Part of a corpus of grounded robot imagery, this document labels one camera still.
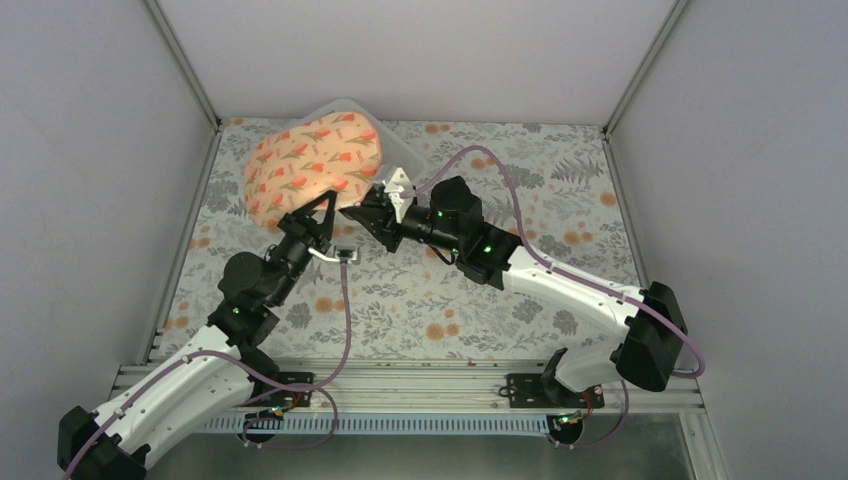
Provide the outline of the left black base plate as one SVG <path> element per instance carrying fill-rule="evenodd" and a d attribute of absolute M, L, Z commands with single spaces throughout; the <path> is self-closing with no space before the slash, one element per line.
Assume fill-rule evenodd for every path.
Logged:
<path fill-rule="evenodd" d="M 280 372 L 274 380 L 281 384 L 312 384 L 314 382 L 314 374 L 312 372 Z M 265 407 L 276 410 L 287 410 L 295 407 L 309 407 L 311 403 L 311 392 L 296 392 L 289 390 L 279 390 L 272 393 L 274 387 L 267 384 L 262 385 L 261 394 L 269 393 L 262 399 L 251 403 L 254 407 Z"/>

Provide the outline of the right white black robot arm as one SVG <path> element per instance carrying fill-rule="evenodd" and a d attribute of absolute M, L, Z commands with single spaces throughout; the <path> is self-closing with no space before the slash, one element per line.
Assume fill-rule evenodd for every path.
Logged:
<path fill-rule="evenodd" d="M 619 380 L 651 392 L 666 389 L 686 331 L 670 287 L 609 282 L 532 252 L 519 235 L 485 221 L 481 199 L 461 177 L 436 184 L 426 206 L 406 191 L 403 184 L 375 186 L 342 213 L 389 252 L 405 239 L 448 250 L 467 279 L 546 300 L 603 332 L 589 346 L 553 354 L 541 382 L 549 404 L 565 407 L 580 392 Z"/>

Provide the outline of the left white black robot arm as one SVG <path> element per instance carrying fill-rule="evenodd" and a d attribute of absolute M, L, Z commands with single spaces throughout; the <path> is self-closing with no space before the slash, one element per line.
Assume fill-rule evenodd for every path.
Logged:
<path fill-rule="evenodd" d="M 66 479 L 142 479 L 158 456 L 221 412 L 263 405 L 284 384 L 260 346 L 311 260 L 328 251 L 337 194 L 326 191 L 278 225 L 284 235 L 262 256 L 239 252 L 225 264 L 223 299 L 185 346 L 147 377 L 92 411 L 76 406 L 61 419 L 57 463 Z"/>

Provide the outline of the aluminium rail frame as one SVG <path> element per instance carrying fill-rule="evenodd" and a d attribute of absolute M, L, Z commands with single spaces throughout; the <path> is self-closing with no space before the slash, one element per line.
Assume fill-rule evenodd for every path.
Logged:
<path fill-rule="evenodd" d="M 112 399 L 142 380 L 164 360 L 158 348 L 163 333 L 154 337 L 146 363 L 118 368 Z M 312 372 L 323 380 L 337 366 L 335 359 L 277 357 L 283 371 Z M 507 413 L 507 398 L 498 395 L 509 373 L 541 372 L 540 360 L 348 360 L 343 371 L 323 388 L 343 413 Z M 615 382 L 602 385 L 605 407 L 612 414 L 623 407 L 623 389 Z M 627 384 L 632 413 L 704 413 L 700 387 L 694 379 L 672 378 L 663 392 L 649 392 Z"/>

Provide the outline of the white plastic basket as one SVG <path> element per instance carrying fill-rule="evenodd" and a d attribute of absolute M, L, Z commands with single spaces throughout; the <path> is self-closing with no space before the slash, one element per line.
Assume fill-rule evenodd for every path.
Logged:
<path fill-rule="evenodd" d="M 402 167 L 415 184 L 422 182 L 422 174 L 427 167 L 424 157 L 404 142 L 399 135 L 394 133 L 383 122 L 377 120 L 364 107 L 351 99 L 339 98 L 333 100 L 305 117 L 290 121 L 286 127 L 292 128 L 308 121 L 318 120 L 331 113 L 340 113 L 342 111 L 355 111 L 364 114 L 376 127 L 385 162 L 390 166 Z"/>

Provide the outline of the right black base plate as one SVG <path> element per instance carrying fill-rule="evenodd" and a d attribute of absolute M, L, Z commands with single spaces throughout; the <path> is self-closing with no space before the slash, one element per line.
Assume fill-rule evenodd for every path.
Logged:
<path fill-rule="evenodd" d="M 498 395 L 506 398 L 513 409 L 541 408 L 602 408 L 605 406 L 603 389 L 600 385 L 583 392 L 572 392 L 556 381 L 551 384 L 542 380 L 537 373 L 511 373 L 505 384 L 498 388 Z"/>

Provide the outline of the floral patterned table mat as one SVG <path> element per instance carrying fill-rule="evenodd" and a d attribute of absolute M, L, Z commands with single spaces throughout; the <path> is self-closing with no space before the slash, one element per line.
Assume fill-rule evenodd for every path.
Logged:
<path fill-rule="evenodd" d="M 260 254 L 279 240 L 247 217 L 244 166 L 284 119 L 233 118 L 224 128 L 168 317 L 164 357 L 180 349 L 221 301 L 230 256 Z M 481 198 L 486 221 L 524 230 L 540 253 L 605 279 L 636 284 L 637 269 L 598 127 L 535 123 L 392 121 L 389 128 L 427 162 L 430 178 L 460 149 L 482 145 L 454 167 Z M 362 260 L 340 286 L 336 265 L 313 261 L 263 343 L 273 357 L 337 358 L 353 329 L 356 359 L 548 358 L 600 341 L 599 328 L 553 303 L 475 284 L 429 247 L 404 241 L 388 253 L 360 225 L 338 218 L 337 244 Z"/>

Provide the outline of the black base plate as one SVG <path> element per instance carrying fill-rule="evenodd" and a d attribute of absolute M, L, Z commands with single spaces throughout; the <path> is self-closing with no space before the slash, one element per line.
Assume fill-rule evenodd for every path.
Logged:
<path fill-rule="evenodd" d="M 280 372 L 274 380 L 281 384 L 312 384 L 314 382 L 314 374 L 312 372 Z M 311 403 L 311 392 L 296 392 L 289 390 L 279 390 L 272 393 L 274 387 L 267 384 L 262 385 L 261 394 L 269 393 L 262 399 L 251 403 L 254 407 L 265 407 L 276 410 L 287 410 L 295 407 L 309 407 Z"/>
<path fill-rule="evenodd" d="M 583 392 L 572 392 L 556 381 L 551 384 L 542 380 L 537 373 L 511 373 L 505 384 L 498 388 L 498 395 L 506 398 L 513 409 L 541 408 L 602 408 L 605 406 L 603 389 L 600 385 Z"/>

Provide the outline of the peach floral mesh laundry bag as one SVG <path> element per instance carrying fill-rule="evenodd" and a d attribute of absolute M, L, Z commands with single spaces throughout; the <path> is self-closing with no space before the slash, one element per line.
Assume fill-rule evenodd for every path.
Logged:
<path fill-rule="evenodd" d="M 365 114 L 342 111 L 263 138 L 244 167 L 244 200 L 257 226 L 276 222 L 326 191 L 336 206 L 361 201 L 383 162 L 375 124 Z"/>

